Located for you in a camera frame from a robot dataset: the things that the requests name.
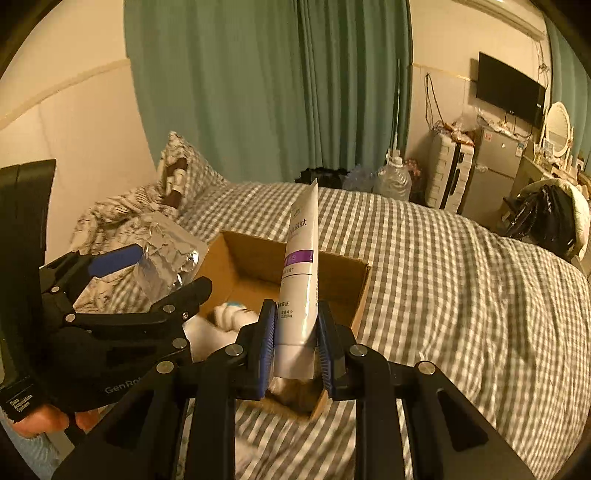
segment white mirror frame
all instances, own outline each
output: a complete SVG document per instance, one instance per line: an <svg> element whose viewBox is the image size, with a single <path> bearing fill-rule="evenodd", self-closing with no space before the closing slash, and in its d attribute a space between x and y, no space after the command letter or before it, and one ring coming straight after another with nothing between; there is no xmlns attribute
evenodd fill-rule
<svg viewBox="0 0 591 480"><path fill-rule="evenodd" d="M566 107L564 106L564 104L562 102L555 102L552 105L550 105L550 109L548 110L548 113L546 114L546 117L544 119L544 126L542 127L542 134L540 135L540 147L542 146L542 142L543 142L543 140L546 136L546 132L548 130L548 116L549 116L550 112L552 111L552 109L558 109L562 113L564 113L564 116L566 118L566 125L568 127L568 134L567 134L567 139L564 144L564 147L560 150L554 150L554 156L557 158L560 158L569 150L569 144L570 144L571 140L573 139L573 129L570 125L569 113L567 112Z"/></svg>

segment curtain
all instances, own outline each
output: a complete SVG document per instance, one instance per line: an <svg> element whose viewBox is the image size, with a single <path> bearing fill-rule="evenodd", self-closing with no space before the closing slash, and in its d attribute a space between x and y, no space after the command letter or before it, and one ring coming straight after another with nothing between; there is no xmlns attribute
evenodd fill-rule
<svg viewBox="0 0 591 480"><path fill-rule="evenodd" d="M571 153L582 155L591 173L591 79L558 28L546 17L552 52L552 103L562 102L574 127Z"/></svg>
<svg viewBox="0 0 591 480"><path fill-rule="evenodd" d="M393 122L403 150L410 38L407 0L125 1L154 161L175 130L233 181L375 169Z"/></svg>

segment black robotic device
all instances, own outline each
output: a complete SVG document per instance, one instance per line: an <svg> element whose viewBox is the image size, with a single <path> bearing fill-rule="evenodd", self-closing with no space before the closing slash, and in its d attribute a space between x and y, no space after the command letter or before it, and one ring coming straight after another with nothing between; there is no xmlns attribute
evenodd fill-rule
<svg viewBox="0 0 591 480"><path fill-rule="evenodd" d="M94 276L132 265L137 245L104 255L69 253L43 264L54 161L0 170L0 404L18 421L42 403L68 414L117 401L62 462L56 480L162 480L176 476L180 437L195 398L185 478L235 476L236 400L267 389L277 307L233 345L192 363L183 322L212 285L198 278L138 314L77 314ZM533 479L503 438L431 362L388 362L357 344L319 302L319 352L333 401L356 400L355 478L402 480L397 399L402 400L417 480Z"/></svg>

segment tube cap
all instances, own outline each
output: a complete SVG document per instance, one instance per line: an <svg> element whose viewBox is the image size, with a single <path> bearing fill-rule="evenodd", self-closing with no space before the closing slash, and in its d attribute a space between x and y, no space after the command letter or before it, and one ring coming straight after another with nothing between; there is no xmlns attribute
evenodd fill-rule
<svg viewBox="0 0 591 480"><path fill-rule="evenodd" d="M303 345L275 345L273 376L311 380L320 371L316 348Z"/></svg>

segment air conditioner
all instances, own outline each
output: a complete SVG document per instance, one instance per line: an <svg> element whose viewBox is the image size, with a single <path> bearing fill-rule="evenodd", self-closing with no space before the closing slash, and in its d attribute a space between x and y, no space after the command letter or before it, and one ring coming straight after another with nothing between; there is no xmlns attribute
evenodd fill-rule
<svg viewBox="0 0 591 480"><path fill-rule="evenodd" d="M536 41L546 37L544 17L527 0L455 0L497 17Z"/></svg>

